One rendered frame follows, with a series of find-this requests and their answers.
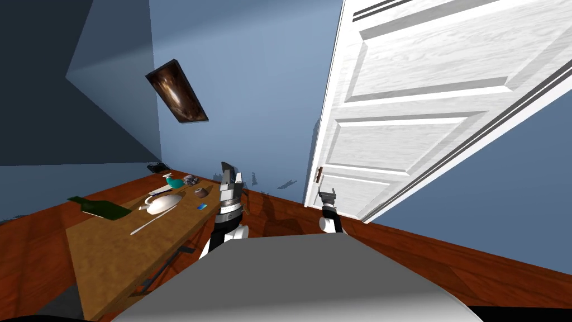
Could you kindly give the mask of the dark green bottle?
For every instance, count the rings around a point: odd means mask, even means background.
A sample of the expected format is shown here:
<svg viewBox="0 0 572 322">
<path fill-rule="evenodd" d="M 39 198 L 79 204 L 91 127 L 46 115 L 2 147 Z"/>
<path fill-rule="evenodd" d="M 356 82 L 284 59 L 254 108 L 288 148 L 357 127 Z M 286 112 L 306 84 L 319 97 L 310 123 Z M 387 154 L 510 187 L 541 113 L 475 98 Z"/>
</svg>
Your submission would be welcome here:
<svg viewBox="0 0 572 322">
<path fill-rule="evenodd" d="M 68 201 L 79 204 L 81 212 L 111 221 L 116 221 L 132 212 L 110 201 L 89 200 L 78 196 L 69 197 Z"/>
</svg>

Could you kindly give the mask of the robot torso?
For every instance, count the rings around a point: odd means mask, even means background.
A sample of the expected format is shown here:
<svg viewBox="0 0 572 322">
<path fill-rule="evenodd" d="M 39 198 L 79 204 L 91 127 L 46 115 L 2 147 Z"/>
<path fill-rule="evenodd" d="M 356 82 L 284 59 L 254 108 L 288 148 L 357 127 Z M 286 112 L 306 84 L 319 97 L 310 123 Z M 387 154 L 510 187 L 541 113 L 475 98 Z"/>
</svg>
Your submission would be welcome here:
<svg viewBox="0 0 572 322">
<path fill-rule="evenodd" d="M 227 241 L 113 322 L 482 322 L 343 233 Z"/>
</svg>

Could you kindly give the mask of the white teapot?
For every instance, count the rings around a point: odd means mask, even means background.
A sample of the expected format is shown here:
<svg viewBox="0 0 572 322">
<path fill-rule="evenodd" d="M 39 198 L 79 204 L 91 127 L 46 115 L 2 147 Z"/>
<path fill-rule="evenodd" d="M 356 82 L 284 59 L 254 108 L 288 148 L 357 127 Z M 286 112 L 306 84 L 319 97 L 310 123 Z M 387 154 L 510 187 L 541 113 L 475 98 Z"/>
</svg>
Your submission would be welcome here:
<svg viewBox="0 0 572 322">
<path fill-rule="evenodd" d="M 167 195 L 151 195 L 146 198 L 139 210 L 145 210 L 150 215 L 157 215 L 176 206 L 184 197 L 183 192 Z"/>
</svg>

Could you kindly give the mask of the wooden table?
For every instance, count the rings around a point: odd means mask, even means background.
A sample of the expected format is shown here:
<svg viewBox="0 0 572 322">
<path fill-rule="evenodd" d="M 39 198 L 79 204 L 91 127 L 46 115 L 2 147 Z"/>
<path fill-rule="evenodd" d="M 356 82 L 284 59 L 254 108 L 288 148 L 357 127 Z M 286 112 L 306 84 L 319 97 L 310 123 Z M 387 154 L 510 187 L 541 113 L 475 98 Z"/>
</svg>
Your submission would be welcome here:
<svg viewBox="0 0 572 322">
<path fill-rule="evenodd" d="M 209 191 L 207 197 L 195 196 L 200 187 Z M 175 189 L 179 192 L 184 197 L 175 209 L 134 235 L 130 232 L 158 216 L 139 210 L 147 194 L 124 204 L 132 210 L 125 217 L 94 217 L 66 230 L 85 320 L 99 320 L 143 298 L 154 281 L 152 274 L 160 273 L 178 252 L 201 252 L 185 243 L 219 210 L 220 186 L 204 180 Z M 207 207 L 197 210 L 202 203 Z"/>
</svg>

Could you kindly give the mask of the white panelled door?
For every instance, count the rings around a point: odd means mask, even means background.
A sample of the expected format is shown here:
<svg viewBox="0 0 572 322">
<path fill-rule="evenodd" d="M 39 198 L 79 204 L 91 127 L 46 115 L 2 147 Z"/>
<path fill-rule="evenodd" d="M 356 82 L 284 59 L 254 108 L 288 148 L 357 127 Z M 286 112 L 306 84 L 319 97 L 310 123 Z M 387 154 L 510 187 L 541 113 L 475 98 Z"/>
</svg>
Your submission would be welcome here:
<svg viewBox="0 0 572 322">
<path fill-rule="evenodd" d="M 372 222 L 569 90 L 572 0 L 344 0 L 304 205 Z"/>
</svg>

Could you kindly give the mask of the white stick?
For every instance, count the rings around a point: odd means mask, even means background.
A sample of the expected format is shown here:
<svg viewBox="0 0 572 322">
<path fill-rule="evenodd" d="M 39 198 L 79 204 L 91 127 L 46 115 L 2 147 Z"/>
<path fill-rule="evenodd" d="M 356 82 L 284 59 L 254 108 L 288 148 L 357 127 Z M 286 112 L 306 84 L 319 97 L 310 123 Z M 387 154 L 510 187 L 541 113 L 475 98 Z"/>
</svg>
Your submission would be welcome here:
<svg viewBox="0 0 572 322">
<path fill-rule="evenodd" d="M 145 223 L 144 225 L 140 226 L 139 228 L 135 229 L 134 231 L 130 232 L 130 235 L 134 235 L 136 233 L 138 233 L 140 230 L 142 230 L 143 228 L 145 228 L 146 226 L 148 226 L 149 224 L 151 224 L 152 222 L 156 221 L 157 219 L 163 217 L 165 214 L 167 214 L 168 212 L 170 212 L 171 210 L 175 209 L 176 206 L 173 206 L 165 211 L 163 211 L 161 214 L 159 214 L 157 217 L 153 218 L 152 220 L 150 220 L 149 222 Z"/>
</svg>

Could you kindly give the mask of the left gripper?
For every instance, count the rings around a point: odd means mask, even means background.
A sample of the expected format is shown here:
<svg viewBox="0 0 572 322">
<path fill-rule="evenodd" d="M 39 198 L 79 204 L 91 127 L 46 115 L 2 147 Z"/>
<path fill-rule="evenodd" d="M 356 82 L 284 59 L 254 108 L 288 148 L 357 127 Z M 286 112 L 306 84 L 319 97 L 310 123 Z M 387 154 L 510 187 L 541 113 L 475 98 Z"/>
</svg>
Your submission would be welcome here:
<svg viewBox="0 0 572 322">
<path fill-rule="evenodd" d="M 221 206 L 231 206 L 240 203 L 243 193 L 241 172 L 236 174 L 235 168 L 227 162 L 221 162 L 222 179 L 220 185 Z"/>
</svg>

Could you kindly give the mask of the dark framed wall picture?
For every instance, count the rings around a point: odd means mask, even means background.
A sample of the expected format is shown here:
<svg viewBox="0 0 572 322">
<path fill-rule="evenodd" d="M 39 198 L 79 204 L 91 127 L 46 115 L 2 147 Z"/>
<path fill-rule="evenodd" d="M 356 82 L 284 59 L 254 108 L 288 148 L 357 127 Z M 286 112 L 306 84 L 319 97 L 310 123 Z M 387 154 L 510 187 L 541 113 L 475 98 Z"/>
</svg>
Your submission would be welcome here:
<svg viewBox="0 0 572 322">
<path fill-rule="evenodd" d="M 167 108 L 182 124 L 207 122 L 208 117 L 177 60 L 145 75 Z"/>
</svg>

